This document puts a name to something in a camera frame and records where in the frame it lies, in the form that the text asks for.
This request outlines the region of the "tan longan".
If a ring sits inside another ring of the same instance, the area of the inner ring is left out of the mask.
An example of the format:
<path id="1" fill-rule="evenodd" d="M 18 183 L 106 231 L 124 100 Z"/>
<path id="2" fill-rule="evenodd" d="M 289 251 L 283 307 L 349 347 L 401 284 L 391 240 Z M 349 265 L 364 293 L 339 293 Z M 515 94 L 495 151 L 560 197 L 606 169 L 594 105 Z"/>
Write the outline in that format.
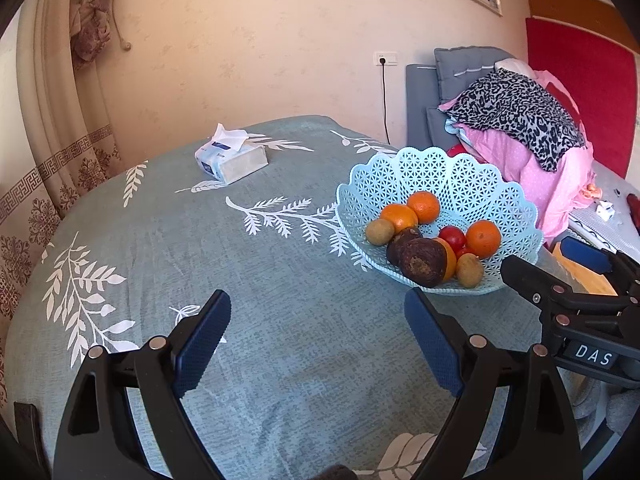
<path id="1" fill-rule="evenodd" d="M 384 246 L 395 235 L 395 226 L 390 220 L 377 218 L 369 222 L 364 230 L 366 240 L 373 246 Z"/>
<path id="2" fill-rule="evenodd" d="M 456 277 L 464 288 L 475 288 L 484 278 L 483 263 L 476 255 L 468 252 L 458 258 Z"/>

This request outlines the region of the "grey cushion left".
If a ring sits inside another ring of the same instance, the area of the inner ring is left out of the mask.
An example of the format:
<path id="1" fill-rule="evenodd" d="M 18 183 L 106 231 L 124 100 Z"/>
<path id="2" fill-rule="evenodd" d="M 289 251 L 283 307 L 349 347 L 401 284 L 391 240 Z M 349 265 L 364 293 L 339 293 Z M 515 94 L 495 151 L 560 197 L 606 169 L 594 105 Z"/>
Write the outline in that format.
<path id="1" fill-rule="evenodd" d="M 406 66 L 407 143 L 413 148 L 442 145 L 445 119 L 437 108 L 439 88 L 435 66 Z"/>

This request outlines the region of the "light blue lattice basket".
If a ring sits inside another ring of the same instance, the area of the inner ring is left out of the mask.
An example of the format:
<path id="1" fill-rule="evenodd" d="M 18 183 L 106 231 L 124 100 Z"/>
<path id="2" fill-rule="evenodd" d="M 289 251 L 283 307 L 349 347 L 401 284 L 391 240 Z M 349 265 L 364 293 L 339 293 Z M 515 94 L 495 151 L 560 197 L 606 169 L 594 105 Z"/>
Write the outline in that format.
<path id="1" fill-rule="evenodd" d="M 501 234 L 501 244 L 483 261 L 484 278 L 474 288 L 464 288 L 453 278 L 428 294 L 480 296 L 503 288 L 502 260 L 517 256 L 531 264 L 538 261 L 544 242 L 536 228 L 537 208 L 526 200 L 521 185 L 503 180 L 491 164 L 481 164 L 469 154 L 450 157 L 440 148 L 403 148 L 395 155 L 376 154 L 365 164 L 352 167 L 349 180 L 336 189 L 337 222 L 364 261 L 392 280 L 410 287 L 416 283 L 403 276 L 386 258 L 386 250 L 371 245 L 364 235 L 367 224 L 378 218 L 389 204 L 403 204 L 415 192 L 434 194 L 440 214 L 420 227 L 425 237 L 434 237 L 444 226 L 465 231 L 473 223 L 488 220 Z"/>

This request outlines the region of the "red tomato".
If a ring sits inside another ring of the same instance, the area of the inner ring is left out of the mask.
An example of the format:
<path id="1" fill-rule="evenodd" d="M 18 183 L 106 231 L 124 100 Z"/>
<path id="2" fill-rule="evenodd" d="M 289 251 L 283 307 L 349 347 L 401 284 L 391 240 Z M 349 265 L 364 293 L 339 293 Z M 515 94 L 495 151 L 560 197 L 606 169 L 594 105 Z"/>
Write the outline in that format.
<path id="1" fill-rule="evenodd" d="M 460 259 L 462 256 L 466 255 L 466 254 L 471 254 L 472 256 L 476 256 L 475 252 L 472 252 L 472 250 L 469 247 L 462 247 L 460 250 L 457 251 L 456 255 L 457 258 Z"/>
<path id="2" fill-rule="evenodd" d="M 456 226 L 444 226 L 440 229 L 438 236 L 448 243 L 454 252 L 465 248 L 466 237 L 462 229 Z"/>

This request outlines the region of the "white wall socket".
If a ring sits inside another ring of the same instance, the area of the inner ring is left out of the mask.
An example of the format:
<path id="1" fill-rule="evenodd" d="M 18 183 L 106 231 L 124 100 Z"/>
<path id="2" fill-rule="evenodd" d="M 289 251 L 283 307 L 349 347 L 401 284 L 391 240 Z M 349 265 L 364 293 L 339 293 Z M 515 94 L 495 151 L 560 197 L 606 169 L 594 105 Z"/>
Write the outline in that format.
<path id="1" fill-rule="evenodd" d="M 396 66 L 398 57 L 395 51 L 376 51 L 373 55 L 375 66 Z"/>

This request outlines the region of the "leopard print garment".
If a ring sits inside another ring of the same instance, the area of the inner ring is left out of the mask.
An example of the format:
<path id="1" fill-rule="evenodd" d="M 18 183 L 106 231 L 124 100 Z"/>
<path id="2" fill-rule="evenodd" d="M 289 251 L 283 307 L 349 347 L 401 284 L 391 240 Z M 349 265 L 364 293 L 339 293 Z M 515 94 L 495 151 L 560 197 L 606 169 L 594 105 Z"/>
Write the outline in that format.
<path id="1" fill-rule="evenodd" d="M 541 169 L 555 172 L 571 148 L 586 145 L 570 113 L 538 82 L 496 68 L 463 90 L 442 110 L 474 130 L 500 130 L 535 156 Z"/>

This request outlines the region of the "pink cloth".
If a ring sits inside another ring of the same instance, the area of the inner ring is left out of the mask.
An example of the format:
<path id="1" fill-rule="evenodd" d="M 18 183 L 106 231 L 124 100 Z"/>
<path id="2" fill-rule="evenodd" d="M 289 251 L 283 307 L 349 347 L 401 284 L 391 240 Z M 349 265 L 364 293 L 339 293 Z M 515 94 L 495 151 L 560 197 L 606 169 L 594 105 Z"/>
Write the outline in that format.
<path id="1" fill-rule="evenodd" d="M 541 169 L 526 146 L 500 130 L 474 130 L 451 120 L 442 107 L 453 99 L 440 104 L 438 109 L 446 115 L 446 130 L 457 136 L 470 154 L 496 166 L 504 180 L 521 185 L 525 197 L 537 207 L 537 229 L 544 234 L 546 242 L 551 242 L 568 227 L 568 216 L 573 210 L 587 208 L 602 195 L 593 171 L 593 146 L 587 138 L 577 103 L 552 73 L 533 70 L 517 58 L 499 61 L 494 70 L 496 68 L 510 70 L 538 82 L 558 99 L 584 134 L 586 145 L 568 150 L 561 158 L 558 170 L 548 172 Z"/>

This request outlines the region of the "patterned beige curtain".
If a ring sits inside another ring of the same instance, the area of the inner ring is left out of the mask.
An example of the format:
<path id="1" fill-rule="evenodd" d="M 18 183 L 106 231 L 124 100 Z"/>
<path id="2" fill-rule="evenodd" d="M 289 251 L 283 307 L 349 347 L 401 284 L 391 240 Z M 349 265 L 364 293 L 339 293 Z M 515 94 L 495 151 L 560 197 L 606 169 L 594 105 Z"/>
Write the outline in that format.
<path id="1" fill-rule="evenodd" d="M 1 34 L 1 329 L 81 196 L 124 169 L 96 70 L 114 0 L 24 0 Z"/>

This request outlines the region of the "dark wrinkled fruit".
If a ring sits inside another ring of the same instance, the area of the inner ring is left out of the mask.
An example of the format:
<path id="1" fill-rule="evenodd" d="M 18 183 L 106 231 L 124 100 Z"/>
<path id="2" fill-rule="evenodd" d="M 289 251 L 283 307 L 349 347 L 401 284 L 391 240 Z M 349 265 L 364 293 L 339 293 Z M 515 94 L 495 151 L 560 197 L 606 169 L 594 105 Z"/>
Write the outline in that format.
<path id="1" fill-rule="evenodd" d="M 415 226 L 403 229 L 393 236 L 386 247 L 387 261 L 393 266 L 400 266 L 401 254 L 404 251 L 405 244 L 421 238 L 422 234 Z"/>
<path id="2" fill-rule="evenodd" d="M 446 249 L 431 238 L 409 240 L 401 249 L 399 267 L 408 280 L 423 287 L 437 286 L 447 270 Z"/>

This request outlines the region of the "tissue box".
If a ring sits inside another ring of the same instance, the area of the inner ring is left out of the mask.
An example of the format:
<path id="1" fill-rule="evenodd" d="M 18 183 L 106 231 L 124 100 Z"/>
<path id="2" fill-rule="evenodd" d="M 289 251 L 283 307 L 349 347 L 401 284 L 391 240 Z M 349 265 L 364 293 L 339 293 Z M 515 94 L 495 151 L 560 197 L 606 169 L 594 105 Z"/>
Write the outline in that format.
<path id="1" fill-rule="evenodd" d="M 268 166 L 266 149 L 243 129 L 218 124 L 214 134 L 194 153 L 198 166 L 218 182 L 229 185 Z"/>

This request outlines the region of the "large orange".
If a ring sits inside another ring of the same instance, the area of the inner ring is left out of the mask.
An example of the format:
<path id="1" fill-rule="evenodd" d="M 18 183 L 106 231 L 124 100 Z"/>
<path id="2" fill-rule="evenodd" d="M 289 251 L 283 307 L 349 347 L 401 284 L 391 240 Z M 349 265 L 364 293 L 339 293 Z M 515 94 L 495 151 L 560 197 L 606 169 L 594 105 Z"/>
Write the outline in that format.
<path id="1" fill-rule="evenodd" d="M 446 268 L 445 274 L 442 277 L 442 284 L 448 282 L 454 277 L 457 269 L 457 256 L 452 247 L 446 240 L 443 240 L 440 237 L 435 237 L 436 242 L 442 245 L 446 252 Z"/>

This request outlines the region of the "grey leaf bedspread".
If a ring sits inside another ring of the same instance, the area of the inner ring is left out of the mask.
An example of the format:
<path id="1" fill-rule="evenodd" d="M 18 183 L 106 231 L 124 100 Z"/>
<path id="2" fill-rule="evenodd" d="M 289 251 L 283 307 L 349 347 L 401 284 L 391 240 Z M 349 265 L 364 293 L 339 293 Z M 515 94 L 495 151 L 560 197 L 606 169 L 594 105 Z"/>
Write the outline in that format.
<path id="1" fill-rule="evenodd" d="M 452 404 L 405 320 L 406 288 L 357 254 L 335 194 L 368 139 L 330 118 L 253 128 L 267 167 L 211 186 L 185 146 L 142 162 L 53 220 L 37 205 L 24 240 L 2 240 L 1 297 L 16 309 L 4 350 L 6 404 L 35 405 L 44 452 L 85 352 L 143 346 L 228 292 L 231 321 L 183 399 L 230 479 L 306 479 L 342 464 L 408 479 Z M 14 294 L 13 285 L 23 291 Z"/>

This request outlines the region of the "red headboard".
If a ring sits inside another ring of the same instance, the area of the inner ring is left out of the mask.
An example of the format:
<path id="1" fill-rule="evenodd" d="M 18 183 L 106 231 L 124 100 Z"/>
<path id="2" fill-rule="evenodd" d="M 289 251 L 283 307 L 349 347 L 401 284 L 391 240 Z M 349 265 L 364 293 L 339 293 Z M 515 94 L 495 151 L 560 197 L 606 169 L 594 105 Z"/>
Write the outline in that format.
<path id="1" fill-rule="evenodd" d="M 529 65 L 564 84 L 582 114 L 594 158 L 626 178 L 637 118 L 636 57 L 593 32 L 542 18 L 528 18 L 526 34 Z"/>

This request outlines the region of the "small oval orange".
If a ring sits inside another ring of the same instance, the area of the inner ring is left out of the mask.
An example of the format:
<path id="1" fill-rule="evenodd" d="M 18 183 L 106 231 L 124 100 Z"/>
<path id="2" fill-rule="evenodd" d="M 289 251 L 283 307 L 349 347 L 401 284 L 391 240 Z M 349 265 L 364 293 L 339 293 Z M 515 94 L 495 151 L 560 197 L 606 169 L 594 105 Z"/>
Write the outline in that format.
<path id="1" fill-rule="evenodd" d="M 413 209 L 405 204 L 389 204 L 380 212 L 380 218 L 390 222 L 395 233 L 416 228 L 419 225 L 419 219 Z"/>

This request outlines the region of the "mandarin orange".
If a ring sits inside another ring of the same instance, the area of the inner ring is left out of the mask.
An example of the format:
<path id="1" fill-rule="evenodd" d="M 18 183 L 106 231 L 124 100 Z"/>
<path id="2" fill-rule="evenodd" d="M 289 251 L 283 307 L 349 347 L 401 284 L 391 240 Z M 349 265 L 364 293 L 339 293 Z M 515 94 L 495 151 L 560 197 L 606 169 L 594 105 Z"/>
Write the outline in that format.
<path id="1" fill-rule="evenodd" d="M 438 198 L 431 192 L 419 191 L 411 194 L 407 206 L 416 214 L 420 224 L 434 222 L 440 214 Z"/>
<path id="2" fill-rule="evenodd" d="M 486 259 L 495 255 L 501 244 L 498 226 L 489 220 L 478 220 L 466 230 L 466 247 L 478 258 Z"/>

